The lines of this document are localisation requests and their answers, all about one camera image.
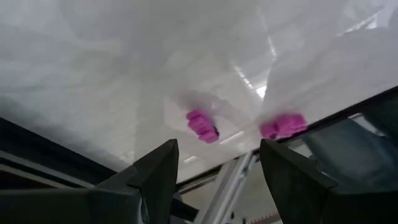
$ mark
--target plastic sheet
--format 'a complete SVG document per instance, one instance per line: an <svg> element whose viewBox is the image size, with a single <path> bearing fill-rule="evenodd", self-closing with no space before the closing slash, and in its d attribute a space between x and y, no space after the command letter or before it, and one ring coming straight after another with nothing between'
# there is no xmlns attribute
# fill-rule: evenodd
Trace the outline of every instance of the plastic sheet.
<svg viewBox="0 0 398 224"><path fill-rule="evenodd" d="M0 116L116 170L170 138L179 180L398 84L396 2L0 1ZM185 114L203 109L206 145Z"/></svg>

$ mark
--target pink rubber piece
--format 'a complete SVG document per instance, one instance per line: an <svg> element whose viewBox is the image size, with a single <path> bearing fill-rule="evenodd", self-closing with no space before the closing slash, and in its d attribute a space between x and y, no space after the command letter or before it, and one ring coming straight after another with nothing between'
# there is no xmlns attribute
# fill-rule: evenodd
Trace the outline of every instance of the pink rubber piece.
<svg viewBox="0 0 398 224"><path fill-rule="evenodd" d="M189 120L188 127L198 135L199 140L208 144L218 140L213 121L206 113L193 110L187 114L187 119Z"/></svg>
<svg viewBox="0 0 398 224"><path fill-rule="evenodd" d="M207 133L200 135L199 140L202 140L205 143L210 144L218 140L218 135L213 131L209 131Z"/></svg>
<svg viewBox="0 0 398 224"><path fill-rule="evenodd" d="M308 123L301 114L282 114L275 120L260 126L261 136L265 139L291 137L306 130Z"/></svg>

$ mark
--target pink object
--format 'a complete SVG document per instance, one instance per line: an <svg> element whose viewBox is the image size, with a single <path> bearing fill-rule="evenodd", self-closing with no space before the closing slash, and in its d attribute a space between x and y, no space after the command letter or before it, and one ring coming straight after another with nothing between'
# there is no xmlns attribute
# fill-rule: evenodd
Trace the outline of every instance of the pink object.
<svg viewBox="0 0 398 224"><path fill-rule="evenodd" d="M211 118L200 110L193 110L187 114L188 127L192 129L199 139L206 143L213 143L218 140L218 132L214 127Z"/></svg>
<svg viewBox="0 0 398 224"><path fill-rule="evenodd" d="M265 139L287 138L297 132L306 130L307 125L301 114L282 114L275 120L262 124L260 133Z"/></svg>

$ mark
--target translucent plastic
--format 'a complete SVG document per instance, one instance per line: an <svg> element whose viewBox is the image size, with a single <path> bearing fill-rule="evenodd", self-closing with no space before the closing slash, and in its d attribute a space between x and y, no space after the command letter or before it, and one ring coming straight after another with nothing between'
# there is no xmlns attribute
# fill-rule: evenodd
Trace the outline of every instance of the translucent plastic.
<svg viewBox="0 0 398 224"><path fill-rule="evenodd" d="M398 84L397 1L0 0L0 116L120 170L170 138L179 180ZM210 114L199 141L186 113Z"/></svg>

